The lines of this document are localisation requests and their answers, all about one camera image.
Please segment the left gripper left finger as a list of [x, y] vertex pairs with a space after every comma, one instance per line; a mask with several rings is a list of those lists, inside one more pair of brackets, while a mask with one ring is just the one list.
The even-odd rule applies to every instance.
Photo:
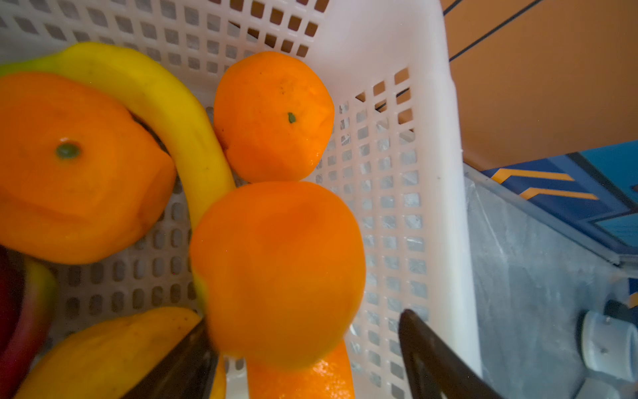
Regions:
[[218, 398], [219, 353], [202, 319], [125, 398]]

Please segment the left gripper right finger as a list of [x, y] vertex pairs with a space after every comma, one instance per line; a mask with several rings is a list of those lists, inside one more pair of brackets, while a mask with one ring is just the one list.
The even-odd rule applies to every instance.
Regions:
[[500, 398], [413, 310], [401, 313], [398, 336], [413, 398]]

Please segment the orange persimmon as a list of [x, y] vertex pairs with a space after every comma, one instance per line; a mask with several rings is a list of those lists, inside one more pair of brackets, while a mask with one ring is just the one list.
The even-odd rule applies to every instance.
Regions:
[[284, 369], [309, 367], [339, 344], [366, 285], [354, 214], [310, 182], [232, 191], [195, 228], [190, 257], [214, 347]]

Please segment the pink dragon fruit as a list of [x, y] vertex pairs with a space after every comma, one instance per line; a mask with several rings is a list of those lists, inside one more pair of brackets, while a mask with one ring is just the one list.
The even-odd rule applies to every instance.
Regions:
[[58, 284], [36, 259], [1, 248], [1, 397], [12, 398], [45, 343]]

